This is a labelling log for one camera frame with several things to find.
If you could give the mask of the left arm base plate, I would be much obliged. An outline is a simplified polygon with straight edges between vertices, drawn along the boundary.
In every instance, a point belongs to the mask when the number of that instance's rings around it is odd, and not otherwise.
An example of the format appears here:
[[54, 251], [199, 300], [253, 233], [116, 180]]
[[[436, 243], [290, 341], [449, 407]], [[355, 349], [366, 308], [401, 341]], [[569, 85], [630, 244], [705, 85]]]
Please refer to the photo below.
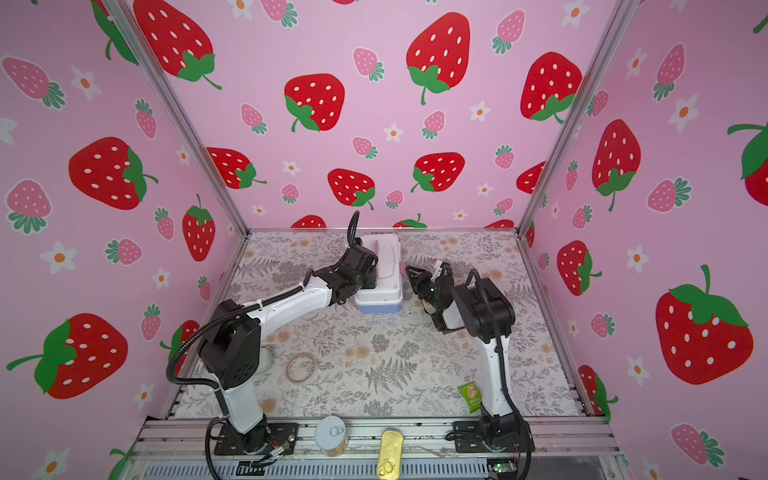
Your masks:
[[248, 433], [240, 433], [225, 423], [216, 436], [214, 453], [220, 456], [266, 456], [278, 450], [278, 455], [292, 455], [298, 429], [298, 423], [278, 422], [259, 424]]

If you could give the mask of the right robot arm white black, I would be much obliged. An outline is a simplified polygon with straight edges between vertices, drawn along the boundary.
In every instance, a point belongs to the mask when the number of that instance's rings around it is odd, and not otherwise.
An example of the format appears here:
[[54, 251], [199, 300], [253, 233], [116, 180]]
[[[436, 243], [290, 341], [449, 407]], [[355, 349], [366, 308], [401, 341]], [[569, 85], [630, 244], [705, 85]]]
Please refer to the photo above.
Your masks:
[[494, 282], [472, 269], [457, 282], [450, 263], [440, 261], [433, 272], [406, 266], [415, 296], [443, 333], [466, 331], [484, 353], [481, 382], [480, 430], [487, 445], [500, 448], [523, 430], [524, 420], [510, 391], [508, 351], [516, 315], [511, 301]]

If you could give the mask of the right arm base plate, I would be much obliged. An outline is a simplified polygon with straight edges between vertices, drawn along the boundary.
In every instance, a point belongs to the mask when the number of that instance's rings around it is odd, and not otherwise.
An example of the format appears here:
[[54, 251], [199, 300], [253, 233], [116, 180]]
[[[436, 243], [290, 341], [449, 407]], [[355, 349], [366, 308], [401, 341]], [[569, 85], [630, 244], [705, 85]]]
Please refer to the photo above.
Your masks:
[[530, 426], [523, 422], [511, 431], [493, 433], [480, 420], [455, 421], [445, 434], [458, 453], [533, 453], [536, 446]]

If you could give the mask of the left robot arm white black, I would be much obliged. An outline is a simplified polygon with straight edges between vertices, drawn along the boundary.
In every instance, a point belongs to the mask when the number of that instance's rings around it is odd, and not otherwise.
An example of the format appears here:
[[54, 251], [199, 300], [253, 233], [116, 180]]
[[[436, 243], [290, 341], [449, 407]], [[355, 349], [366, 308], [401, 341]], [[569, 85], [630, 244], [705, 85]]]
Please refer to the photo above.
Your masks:
[[[235, 435], [247, 453], [257, 453], [269, 443], [270, 430], [250, 379], [261, 363], [261, 342], [272, 331], [308, 313], [344, 304], [360, 289], [376, 284], [378, 256], [355, 238], [340, 260], [310, 270], [303, 281], [265, 300], [218, 306], [218, 315], [200, 327], [173, 353], [166, 367], [167, 380], [182, 386], [205, 386], [215, 394], [223, 428]], [[182, 378], [176, 368], [193, 346], [213, 377]]]

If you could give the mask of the white pink blue tool box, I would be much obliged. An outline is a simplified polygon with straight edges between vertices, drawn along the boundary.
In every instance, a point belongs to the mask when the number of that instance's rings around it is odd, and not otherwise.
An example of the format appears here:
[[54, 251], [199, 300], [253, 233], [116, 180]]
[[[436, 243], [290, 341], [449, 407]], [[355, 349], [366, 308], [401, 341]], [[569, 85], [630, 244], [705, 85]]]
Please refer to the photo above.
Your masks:
[[378, 262], [374, 270], [375, 285], [361, 288], [354, 296], [363, 314], [396, 314], [403, 302], [401, 279], [401, 244], [394, 233], [361, 237], [362, 245], [373, 251]]

